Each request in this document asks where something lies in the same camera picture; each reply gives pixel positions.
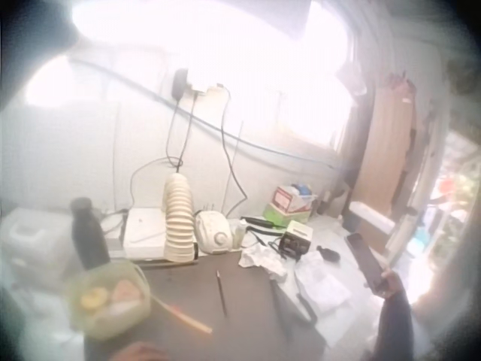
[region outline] black cord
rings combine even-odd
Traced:
[[[254,238],[256,239],[256,241],[255,241],[254,243],[250,244],[249,246],[241,246],[242,248],[250,248],[250,247],[252,247],[254,244],[257,244],[257,243],[260,243],[260,244],[262,244],[263,246],[266,245],[265,242],[264,242],[256,233],[254,233],[253,231],[251,231],[251,230],[249,230],[249,229],[246,231],[246,233],[247,233],[247,232],[250,232],[250,233],[254,236]]]
[[[123,218],[121,219],[120,222],[118,222],[118,224],[116,224],[115,226],[111,227],[110,229],[104,231],[104,235],[107,235],[110,232],[114,231],[115,229],[119,228],[122,224],[123,224]]]
[[[282,253],[282,251],[279,249],[279,245],[276,243],[280,239],[281,237],[277,237],[273,241],[268,242],[268,244],[273,250],[275,250],[280,255],[282,259],[287,259],[286,256],[284,256],[284,253]]]
[[[247,226],[246,231],[259,233],[260,235],[274,235],[274,236],[277,236],[277,237],[282,237],[284,235],[284,232],[266,231],[264,229],[259,229],[259,228],[252,227],[252,226]]]
[[[127,212],[127,211],[128,211],[127,208],[122,208],[122,209],[119,209],[118,211],[113,211],[113,212],[110,212],[110,213],[102,213],[100,221],[104,221],[104,220],[106,220],[108,217],[112,217],[112,216],[114,216],[115,214],[121,214],[121,213]]]
[[[179,168],[181,167],[181,163],[183,163],[182,158],[183,158],[184,152],[186,151],[187,141],[189,140],[190,129],[192,128],[192,120],[193,120],[193,117],[194,117],[194,107],[195,107],[195,102],[197,101],[197,96],[198,96],[198,92],[195,92],[194,93],[194,100],[192,102],[192,108],[190,109],[189,125],[187,126],[186,140],[183,142],[182,151],[180,152],[180,156],[179,156],[179,162],[177,163],[176,173],[179,172]]]
[[[177,168],[178,163],[175,164],[174,162],[172,162],[172,158],[168,153],[168,145],[171,141],[172,128],[174,127],[174,120],[175,120],[175,116],[177,114],[177,110],[179,109],[179,103],[180,103],[180,99],[175,104],[174,113],[172,114],[172,119],[171,119],[171,125],[168,127],[167,141],[165,142],[165,155],[167,156],[168,162],[172,165],[173,168]]]
[[[120,116],[120,109],[122,105],[119,103],[117,107],[117,112],[115,115],[115,123],[113,126],[113,143],[112,143],[112,189],[113,189],[113,209],[117,210],[117,195],[116,195],[116,182],[115,182],[115,171],[116,171],[116,153],[117,153],[117,140],[119,137],[119,116]]]
[[[182,166],[183,162],[180,158],[177,158],[176,156],[172,156],[170,157],[171,159],[176,159],[177,160],[177,165],[178,166]],[[164,162],[165,160],[169,160],[168,157],[164,156],[162,158],[157,158],[157,159],[154,159],[154,160],[151,160],[150,162],[142,165],[141,167],[135,169],[135,171],[132,173],[132,176],[130,177],[130,197],[132,198],[132,205],[130,206],[130,209],[132,209],[135,205],[135,197],[134,197],[134,190],[133,190],[133,184],[134,184],[134,177],[135,175],[141,171],[142,169],[145,169],[146,167],[148,167],[149,165],[152,165],[153,163],[157,163],[157,162]]]
[[[231,101],[231,92],[225,86],[220,85],[220,84],[219,84],[219,86],[222,87],[227,92],[227,95],[228,95],[227,102],[225,103],[224,111],[222,112],[222,120],[220,122],[220,135],[221,135],[221,138],[222,138],[222,148],[224,150],[225,156],[227,157],[228,167],[231,171],[232,177],[234,178],[234,182],[237,184],[237,188],[239,188],[239,190],[240,190],[240,192],[242,193],[242,196],[243,196],[243,198],[239,202],[237,202],[229,210],[229,212],[227,212],[227,214],[225,215],[225,218],[227,218],[235,208],[237,208],[239,205],[244,203],[249,197],[247,196],[246,192],[242,188],[241,184],[239,183],[239,180],[237,179],[237,177],[234,173],[234,168],[232,166],[231,157],[229,156],[227,148],[225,147],[225,132],[224,132],[225,113],[227,112],[228,103]]]
[[[70,58],[69,61],[73,62],[74,64],[80,64],[80,65],[86,66],[88,68],[95,69],[96,71],[100,71],[101,73],[106,74],[108,77],[111,77],[111,78],[119,81],[120,83],[128,86],[129,88],[135,89],[137,92],[139,92],[140,94],[142,94],[142,95],[146,96],[147,98],[153,100],[154,102],[161,103],[161,104],[163,104],[167,107],[170,107],[171,109],[174,109],[174,107],[175,107],[175,105],[171,104],[167,99],[161,97],[160,95],[156,94],[152,90],[147,89],[145,86],[140,85],[139,83],[135,83],[134,81],[128,79],[127,77],[124,77],[124,76],[116,73],[115,71],[111,71],[111,70],[109,70],[109,69],[107,69],[103,66],[96,65],[92,62],[86,62],[85,60]],[[182,108],[178,109],[178,113],[181,113],[184,116],[187,114],[187,112],[185,110],[183,110]],[[212,124],[210,124],[206,120],[203,120],[203,119],[201,119],[199,117],[196,117],[196,116],[194,116],[193,118],[194,118],[194,120],[200,122],[202,125],[206,126],[209,129],[212,129],[216,132],[220,131],[219,128],[217,128],[216,126],[213,126]],[[295,154],[290,154],[290,153],[286,153],[286,152],[283,152],[283,151],[280,151],[280,150],[275,150],[275,149],[263,147],[262,145],[252,143],[252,142],[247,141],[245,139],[236,137],[235,135],[232,135],[230,133],[226,133],[225,135],[227,135],[228,137],[230,137],[232,139],[235,139],[235,140],[239,141],[240,143],[246,144],[250,147],[254,147],[256,149],[260,149],[260,150],[263,150],[263,151],[266,151],[266,152],[269,152],[269,153],[278,154],[278,155],[281,155],[281,156],[287,156],[287,157],[293,158],[293,159],[304,160],[306,162],[322,164],[322,165],[325,165],[326,167],[328,167],[330,169],[334,169],[334,170],[337,170],[337,171],[351,170],[351,168],[334,167],[333,165],[330,165],[323,160],[304,158],[303,156],[296,156]]]

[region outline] red object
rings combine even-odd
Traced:
[[[439,183],[439,191],[441,194],[450,194],[454,192],[454,180],[447,178]]]

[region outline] dark brown table surface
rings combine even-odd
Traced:
[[[135,341],[154,343],[172,361],[321,360],[322,336],[312,326],[297,322],[295,306],[280,289],[273,293],[264,269],[241,268],[239,257],[240,253],[206,256],[196,265],[144,270],[153,295],[212,327],[212,335],[187,326],[153,302],[150,316],[122,335],[103,342],[86,338],[86,360],[109,360]],[[222,312],[217,270],[227,318]],[[274,306],[275,294],[279,307]]]

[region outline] smartphone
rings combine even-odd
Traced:
[[[383,268],[377,262],[371,249],[366,241],[358,233],[353,233],[346,237],[347,245],[349,246],[355,260],[359,265],[359,269],[366,277],[368,286],[375,295],[381,294],[387,288],[387,282],[381,277]]]

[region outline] white paper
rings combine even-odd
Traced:
[[[351,297],[351,292],[336,277],[326,272],[319,252],[306,254],[296,265],[295,276],[320,314],[342,305]]]
[[[276,281],[284,282],[287,277],[287,270],[275,250],[261,244],[254,244],[252,247],[242,251],[239,260],[240,267],[263,267],[269,274],[273,275]]]

